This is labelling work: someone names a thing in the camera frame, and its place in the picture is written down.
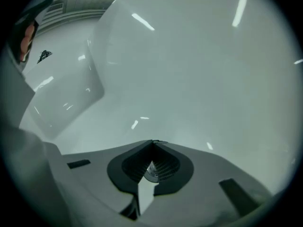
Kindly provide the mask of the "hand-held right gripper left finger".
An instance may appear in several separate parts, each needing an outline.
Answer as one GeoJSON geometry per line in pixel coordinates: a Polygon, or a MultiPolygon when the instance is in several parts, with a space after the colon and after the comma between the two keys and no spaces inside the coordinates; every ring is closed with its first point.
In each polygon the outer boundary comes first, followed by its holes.
{"type": "Polygon", "coordinates": [[[151,143],[143,140],[69,155],[45,143],[55,183],[71,211],[72,227],[151,227],[138,219],[138,182],[122,167],[125,159],[151,143]]]}

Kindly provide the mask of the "ceiling air vent grille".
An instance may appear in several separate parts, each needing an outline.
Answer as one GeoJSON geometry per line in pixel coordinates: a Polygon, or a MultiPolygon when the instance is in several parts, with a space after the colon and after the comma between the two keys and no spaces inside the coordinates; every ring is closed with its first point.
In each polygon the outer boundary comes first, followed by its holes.
{"type": "Polygon", "coordinates": [[[50,14],[60,14],[63,12],[63,8],[64,8],[64,3],[57,3],[54,5],[51,5],[49,7],[49,9],[47,10],[46,14],[50,15],[50,14]]]}

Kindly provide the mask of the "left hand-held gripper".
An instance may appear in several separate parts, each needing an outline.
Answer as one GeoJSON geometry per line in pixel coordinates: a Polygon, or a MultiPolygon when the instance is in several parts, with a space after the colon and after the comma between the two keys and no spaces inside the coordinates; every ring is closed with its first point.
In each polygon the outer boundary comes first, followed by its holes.
{"type": "Polygon", "coordinates": [[[39,26],[42,23],[42,20],[48,10],[48,7],[52,4],[52,2],[53,0],[31,0],[23,9],[12,28],[12,34],[9,37],[9,47],[16,63],[21,67],[24,67],[27,64],[33,39],[36,35],[39,26]],[[20,61],[20,44],[22,39],[24,38],[26,28],[30,24],[34,24],[35,31],[32,36],[32,41],[30,42],[28,47],[29,50],[25,55],[23,61],[20,61]]]}

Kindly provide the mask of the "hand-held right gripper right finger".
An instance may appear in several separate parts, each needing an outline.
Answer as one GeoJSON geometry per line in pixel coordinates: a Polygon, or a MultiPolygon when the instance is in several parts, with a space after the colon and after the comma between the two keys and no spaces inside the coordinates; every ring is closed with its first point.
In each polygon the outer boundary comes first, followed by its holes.
{"type": "Polygon", "coordinates": [[[175,173],[154,189],[139,221],[151,227],[230,227],[271,198],[258,180],[213,153],[156,143],[153,161],[175,173]]]}

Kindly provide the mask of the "white bathtub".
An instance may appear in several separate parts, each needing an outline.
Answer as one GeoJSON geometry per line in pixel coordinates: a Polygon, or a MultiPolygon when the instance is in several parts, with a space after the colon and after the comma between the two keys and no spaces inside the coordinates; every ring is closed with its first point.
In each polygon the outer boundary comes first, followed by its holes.
{"type": "Polygon", "coordinates": [[[302,67],[271,0],[115,0],[35,37],[20,127],[62,154],[140,140],[213,152],[276,193],[301,148],[302,67]]]}

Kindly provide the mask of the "person's left hand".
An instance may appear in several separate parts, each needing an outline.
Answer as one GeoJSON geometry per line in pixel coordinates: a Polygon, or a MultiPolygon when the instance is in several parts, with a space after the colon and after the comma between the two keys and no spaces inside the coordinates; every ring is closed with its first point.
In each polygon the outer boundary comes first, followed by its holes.
{"type": "Polygon", "coordinates": [[[29,50],[28,47],[29,47],[30,42],[32,41],[32,36],[33,36],[34,31],[35,31],[34,24],[30,24],[25,30],[24,38],[22,39],[21,44],[20,44],[20,49],[21,49],[20,58],[19,58],[20,61],[23,61],[25,55],[27,54],[27,52],[29,50]]]}

